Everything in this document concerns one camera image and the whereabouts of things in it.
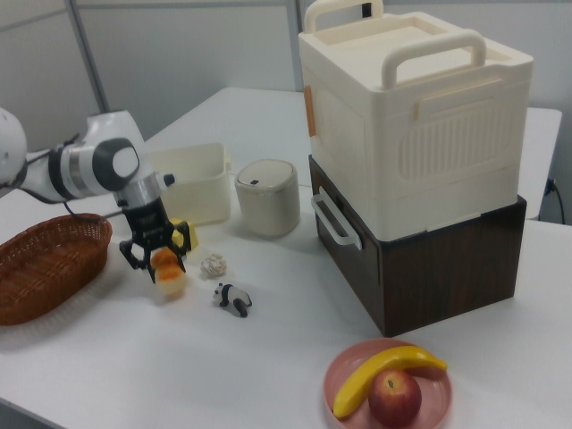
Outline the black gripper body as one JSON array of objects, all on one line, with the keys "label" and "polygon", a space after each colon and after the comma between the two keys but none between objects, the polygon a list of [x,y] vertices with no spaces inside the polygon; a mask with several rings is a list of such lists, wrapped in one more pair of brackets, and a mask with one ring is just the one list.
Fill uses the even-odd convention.
[{"label": "black gripper body", "polygon": [[120,248],[132,248],[133,245],[141,248],[167,246],[172,238],[172,226],[161,198],[156,198],[143,206],[129,206],[125,198],[120,198],[118,207],[122,210],[131,230],[131,239],[122,241]]}]

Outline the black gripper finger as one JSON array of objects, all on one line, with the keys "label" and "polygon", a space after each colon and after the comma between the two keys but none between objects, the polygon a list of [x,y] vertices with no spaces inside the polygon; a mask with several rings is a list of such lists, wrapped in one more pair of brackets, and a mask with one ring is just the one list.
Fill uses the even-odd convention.
[{"label": "black gripper finger", "polygon": [[166,261],[169,264],[176,264],[184,273],[186,268],[183,263],[183,258],[190,252],[190,229],[189,224],[181,221],[173,223],[173,236],[167,245],[169,257]]},{"label": "black gripper finger", "polygon": [[149,246],[138,245],[143,250],[143,257],[138,258],[133,254],[133,240],[125,240],[119,243],[119,250],[133,269],[147,270],[152,282],[155,281],[155,269],[151,266],[151,249]]}]

